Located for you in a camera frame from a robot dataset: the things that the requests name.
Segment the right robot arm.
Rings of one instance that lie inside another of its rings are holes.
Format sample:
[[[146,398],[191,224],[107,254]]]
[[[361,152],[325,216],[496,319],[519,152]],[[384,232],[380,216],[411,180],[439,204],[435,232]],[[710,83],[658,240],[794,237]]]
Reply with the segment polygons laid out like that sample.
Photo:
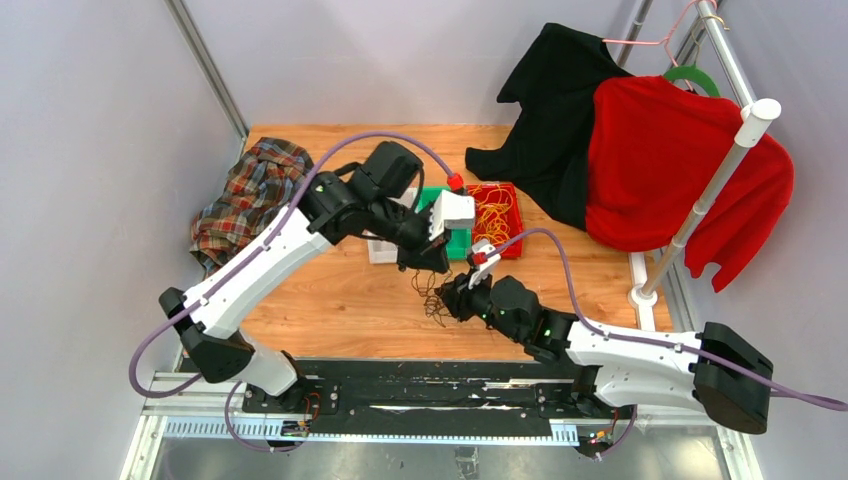
[[[571,400],[584,416],[652,405],[703,412],[742,433],[767,430],[770,389],[749,375],[771,379],[773,364],[724,324],[662,333],[583,322],[543,306],[512,276],[471,285],[461,274],[435,293],[458,321],[477,317],[535,361],[577,367]]]

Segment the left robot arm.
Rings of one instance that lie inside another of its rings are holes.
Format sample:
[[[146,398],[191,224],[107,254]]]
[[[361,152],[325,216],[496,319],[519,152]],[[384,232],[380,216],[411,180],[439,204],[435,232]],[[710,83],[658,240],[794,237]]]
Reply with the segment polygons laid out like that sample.
[[[237,380],[264,391],[283,413],[298,411],[306,386],[293,358],[252,339],[242,328],[246,316],[292,273],[348,236],[370,233],[398,248],[400,269],[444,273],[453,221],[473,218],[463,202],[464,182],[443,159],[434,161],[447,176],[448,191],[421,211],[399,203],[423,162],[405,147],[407,137],[383,133],[363,162],[335,170],[324,164],[347,143],[341,141],[318,162],[305,165],[291,199],[271,223],[230,261],[186,291],[170,288],[159,298],[184,351],[210,384]]]

